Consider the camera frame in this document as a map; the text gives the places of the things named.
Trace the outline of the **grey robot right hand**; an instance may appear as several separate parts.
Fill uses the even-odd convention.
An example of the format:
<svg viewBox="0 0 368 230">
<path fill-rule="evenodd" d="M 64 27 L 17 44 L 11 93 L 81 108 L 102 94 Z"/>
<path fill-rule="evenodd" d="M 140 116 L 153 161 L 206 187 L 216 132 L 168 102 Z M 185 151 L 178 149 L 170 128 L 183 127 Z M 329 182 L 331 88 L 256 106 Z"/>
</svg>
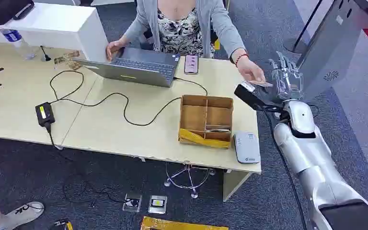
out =
<svg viewBox="0 0 368 230">
<path fill-rule="evenodd" d="M 299 71 L 296 63 L 289 60 L 281 52 L 276 51 L 278 60 L 269 59 L 273 70 L 269 82 L 273 85 L 270 88 L 270 96 L 274 102 L 286 100 L 302 100 L 303 74 Z"/>
</svg>

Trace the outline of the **person's right hand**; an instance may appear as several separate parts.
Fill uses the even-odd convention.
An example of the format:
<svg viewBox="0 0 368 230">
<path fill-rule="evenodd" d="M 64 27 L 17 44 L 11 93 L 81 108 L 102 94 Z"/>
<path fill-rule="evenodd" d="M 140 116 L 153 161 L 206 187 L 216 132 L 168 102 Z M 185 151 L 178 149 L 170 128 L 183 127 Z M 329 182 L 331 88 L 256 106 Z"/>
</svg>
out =
<svg viewBox="0 0 368 230">
<path fill-rule="evenodd" d="M 110 42 L 106 47 L 107 60 L 111 61 L 113 53 L 125 47 L 125 45 L 126 45 L 126 42 L 123 39 L 119 39 L 117 41 Z"/>
</svg>

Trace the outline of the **person's left hand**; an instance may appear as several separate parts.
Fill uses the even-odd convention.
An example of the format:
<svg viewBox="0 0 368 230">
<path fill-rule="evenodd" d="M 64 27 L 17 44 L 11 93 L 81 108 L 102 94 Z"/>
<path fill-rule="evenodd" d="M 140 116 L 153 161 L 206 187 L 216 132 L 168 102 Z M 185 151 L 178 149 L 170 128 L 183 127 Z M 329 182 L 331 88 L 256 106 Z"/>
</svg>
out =
<svg viewBox="0 0 368 230">
<path fill-rule="evenodd" d="M 266 81 L 263 70 L 257 64 L 250 61 L 247 56 L 240 57 L 236 66 L 246 81 Z"/>
</svg>

